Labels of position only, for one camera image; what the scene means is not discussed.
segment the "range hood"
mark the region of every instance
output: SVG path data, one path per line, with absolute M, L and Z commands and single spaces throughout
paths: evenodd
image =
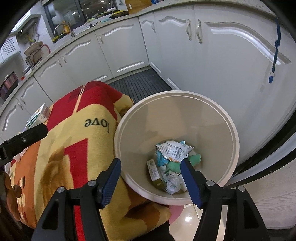
M 31 10 L 28 11 L 14 26 L 9 36 L 22 35 L 28 31 L 38 20 L 41 14 L 32 14 Z

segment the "kitchen appliance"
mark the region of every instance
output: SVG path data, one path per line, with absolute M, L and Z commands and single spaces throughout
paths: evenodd
M 6 76 L 4 82 L 0 86 L 0 98 L 5 101 L 17 87 L 18 83 L 18 77 L 14 72 Z

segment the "pink object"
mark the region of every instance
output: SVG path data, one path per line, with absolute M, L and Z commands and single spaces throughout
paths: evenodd
M 172 224 L 183 212 L 184 206 L 169 206 L 172 216 L 169 219 L 169 223 Z

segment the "tile floor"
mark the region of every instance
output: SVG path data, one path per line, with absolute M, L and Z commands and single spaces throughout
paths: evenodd
M 187 205 L 180 217 L 170 225 L 170 233 L 175 241 L 192 241 L 201 215 L 202 210 L 199 210 L 197 206 Z M 223 241 L 224 239 L 226 215 L 227 207 L 223 207 L 217 241 Z

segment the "trash can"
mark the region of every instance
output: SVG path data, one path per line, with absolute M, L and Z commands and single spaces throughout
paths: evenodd
M 226 111 L 211 99 L 188 91 L 166 91 L 135 104 L 120 121 L 115 136 L 115 156 L 122 162 L 121 176 L 141 196 L 166 205 L 191 204 L 189 193 L 170 195 L 155 188 L 147 161 L 155 145 L 182 141 L 201 154 L 195 168 L 208 180 L 224 186 L 239 157 L 239 138 Z

